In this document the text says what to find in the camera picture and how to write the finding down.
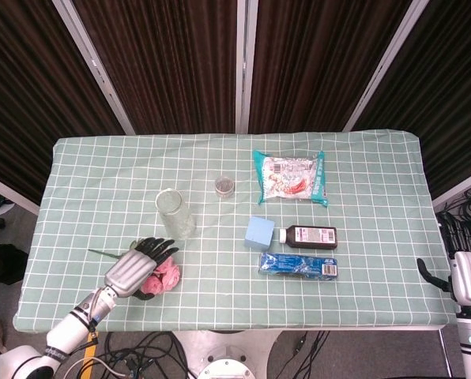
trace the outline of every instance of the table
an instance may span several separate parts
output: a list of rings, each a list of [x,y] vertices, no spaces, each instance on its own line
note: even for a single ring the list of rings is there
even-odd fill
[[[326,154],[329,207],[309,201],[258,205],[253,149],[275,156]],[[235,180],[221,200],[214,180]],[[444,325],[454,303],[425,283],[449,273],[424,177],[420,144],[401,131],[267,135],[157,135],[61,139],[54,147],[14,326],[42,332],[58,323],[114,264],[88,248],[121,254],[136,238],[165,236],[154,200],[176,188],[197,222],[176,243],[182,279],[151,301],[119,299],[99,330],[198,330]],[[244,247],[250,216],[337,228],[333,250],[270,251],[335,257],[335,282],[264,276]]]

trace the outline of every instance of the curtain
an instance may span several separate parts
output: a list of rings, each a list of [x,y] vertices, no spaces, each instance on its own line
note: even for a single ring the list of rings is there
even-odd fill
[[[122,134],[51,2],[0,1],[0,182],[40,203],[61,137]]]
[[[233,133],[236,0],[74,0],[140,134]]]
[[[409,3],[260,0],[250,133],[341,131]]]
[[[432,198],[471,175],[471,1],[429,3],[355,129],[420,138]]]

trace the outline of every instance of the small glass jar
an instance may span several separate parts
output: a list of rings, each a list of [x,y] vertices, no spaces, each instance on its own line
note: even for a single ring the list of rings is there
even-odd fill
[[[169,238],[184,240],[194,233],[195,220],[181,193],[164,189],[156,195],[155,205]]]

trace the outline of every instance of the blue foam block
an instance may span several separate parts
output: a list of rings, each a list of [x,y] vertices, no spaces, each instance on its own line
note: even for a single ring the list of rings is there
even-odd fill
[[[246,230],[244,245],[252,249],[267,251],[273,238],[274,221],[252,216]]]

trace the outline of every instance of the pink flower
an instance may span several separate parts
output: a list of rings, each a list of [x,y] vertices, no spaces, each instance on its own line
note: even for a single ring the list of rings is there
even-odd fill
[[[162,294],[164,293],[164,286],[158,276],[151,275],[141,286],[141,291],[145,294]]]
[[[172,266],[174,265],[174,258],[169,257],[167,258],[164,263],[162,263],[160,266],[155,268],[154,273],[155,274],[164,274],[166,273]]]
[[[170,291],[179,282],[179,267],[173,265],[165,274],[162,276],[162,285],[164,291]]]

